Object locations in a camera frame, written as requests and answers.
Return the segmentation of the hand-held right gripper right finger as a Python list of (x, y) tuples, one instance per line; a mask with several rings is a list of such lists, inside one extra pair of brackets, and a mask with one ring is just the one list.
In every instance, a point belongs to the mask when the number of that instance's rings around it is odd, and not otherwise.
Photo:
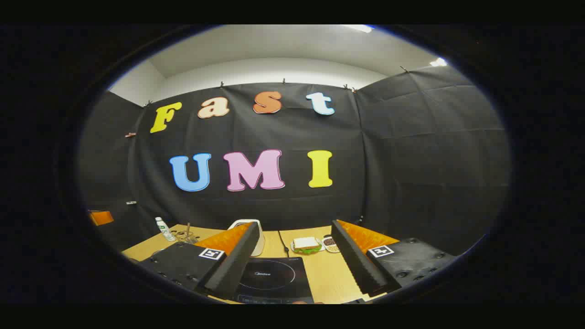
[(399, 241), (338, 219), (331, 235), (360, 291), (370, 297), (414, 285), (457, 259), (418, 238)]

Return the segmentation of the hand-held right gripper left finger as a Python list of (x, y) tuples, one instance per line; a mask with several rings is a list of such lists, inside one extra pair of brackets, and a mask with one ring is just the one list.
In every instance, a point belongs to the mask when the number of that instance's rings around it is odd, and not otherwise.
[(243, 223), (196, 244), (176, 242), (137, 265), (184, 290), (230, 299), (260, 235), (258, 223)]

